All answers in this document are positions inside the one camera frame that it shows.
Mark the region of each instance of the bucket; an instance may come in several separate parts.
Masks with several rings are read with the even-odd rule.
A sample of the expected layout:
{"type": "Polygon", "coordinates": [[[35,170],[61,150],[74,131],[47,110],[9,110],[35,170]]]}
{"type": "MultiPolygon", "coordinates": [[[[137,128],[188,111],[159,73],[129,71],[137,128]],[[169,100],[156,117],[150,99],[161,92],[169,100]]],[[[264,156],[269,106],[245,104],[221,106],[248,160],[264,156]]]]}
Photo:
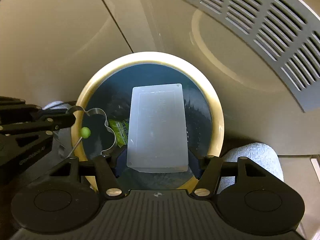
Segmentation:
{"type": "MultiPolygon", "coordinates": [[[[98,107],[108,119],[124,120],[130,116],[133,87],[182,84],[188,148],[202,156],[219,156],[224,136],[224,120],[219,98],[207,78],[187,61],[162,52],[138,52],[118,58],[99,70],[82,90],[77,106],[88,110],[98,107]]],[[[92,134],[82,140],[75,155],[86,161],[99,155],[113,143],[106,132],[103,116],[87,117],[76,112],[71,128],[73,145],[78,141],[81,127],[92,134]]],[[[94,177],[87,177],[94,189],[94,177]]],[[[143,173],[126,168],[117,179],[120,186],[130,189],[163,190],[184,188],[189,191],[197,183],[190,169],[177,173],[143,173]]]]}

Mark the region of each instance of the white plastic box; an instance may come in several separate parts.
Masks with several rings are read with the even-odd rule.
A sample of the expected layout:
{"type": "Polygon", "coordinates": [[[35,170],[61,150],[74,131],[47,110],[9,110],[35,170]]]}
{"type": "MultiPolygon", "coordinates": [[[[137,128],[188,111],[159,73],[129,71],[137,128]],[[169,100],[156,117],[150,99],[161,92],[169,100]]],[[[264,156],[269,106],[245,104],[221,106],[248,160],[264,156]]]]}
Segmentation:
{"type": "Polygon", "coordinates": [[[127,166],[149,173],[188,170],[181,84],[133,88],[127,166]]]}

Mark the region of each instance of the yellow rim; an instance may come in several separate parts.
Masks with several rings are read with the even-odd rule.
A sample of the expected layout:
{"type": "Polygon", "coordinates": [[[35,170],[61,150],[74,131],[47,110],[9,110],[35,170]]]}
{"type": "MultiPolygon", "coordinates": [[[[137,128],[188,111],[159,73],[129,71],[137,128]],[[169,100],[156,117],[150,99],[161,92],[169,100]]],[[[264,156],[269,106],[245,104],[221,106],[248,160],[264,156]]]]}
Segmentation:
{"type": "MultiPolygon", "coordinates": [[[[167,67],[171,67],[185,74],[197,85],[197,87],[204,95],[204,98],[206,99],[211,112],[212,137],[207,154],[219,156],[224,136],[224,119],[217,93],[212,87],[209,80],[196,67],[179,57],[153,51],[138,52],[120,57],[105,65],[89,80],[77,100],[77,106],[86,108],[93,93],[108,77],[121,69],[138,64],[161,64],[167,67]]],[[[72,145],[74,145],[80,137],[79,131],[82,127],[83,112],[75,112],[75,116],[76,122],[71,128],[72,145]]],[[[75,150],[75,155],[79,157],[80,161],[87,160],[82,143],[75,150]]],[[[87,177],[87,179],[91,183],[92,187],[96,190],[97,185],[94,177],[87,177]]],[[[183,188],[191,192],[196,183],[197,179],[195,177],[192,177],[185,184],[180,186],[179,189],[183,188]]]]}

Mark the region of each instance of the silver screw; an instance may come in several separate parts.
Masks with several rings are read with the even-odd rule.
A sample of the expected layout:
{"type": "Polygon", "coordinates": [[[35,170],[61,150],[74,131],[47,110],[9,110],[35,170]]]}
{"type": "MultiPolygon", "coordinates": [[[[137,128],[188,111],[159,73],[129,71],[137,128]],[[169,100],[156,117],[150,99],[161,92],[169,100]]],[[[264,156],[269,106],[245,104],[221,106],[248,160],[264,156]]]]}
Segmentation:
{"type": "Polygon", "coordinates": [[[106,191],[107,195],[111,197],[119,196],[122,193],[122,190],[119,188],[110,188],[106,191]]]}
{"type": "Polygon", "coordinates": [[[210,194],[210,190],[207,190],[206,188],[197,188],[195,194],[199,197],[205,197],[210,194]]]}

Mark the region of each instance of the gray ventilation panel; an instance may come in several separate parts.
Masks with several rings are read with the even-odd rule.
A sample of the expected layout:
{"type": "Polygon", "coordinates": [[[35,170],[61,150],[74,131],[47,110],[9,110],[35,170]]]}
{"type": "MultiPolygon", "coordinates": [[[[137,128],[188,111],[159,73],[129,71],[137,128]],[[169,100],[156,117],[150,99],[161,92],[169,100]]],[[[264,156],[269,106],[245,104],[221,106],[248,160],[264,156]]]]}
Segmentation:
{"type": "Polygon", "coordinates": [[[185,1],[251,46],[304,111],[320,107],[320,18],[301,0],[185,1]]]}

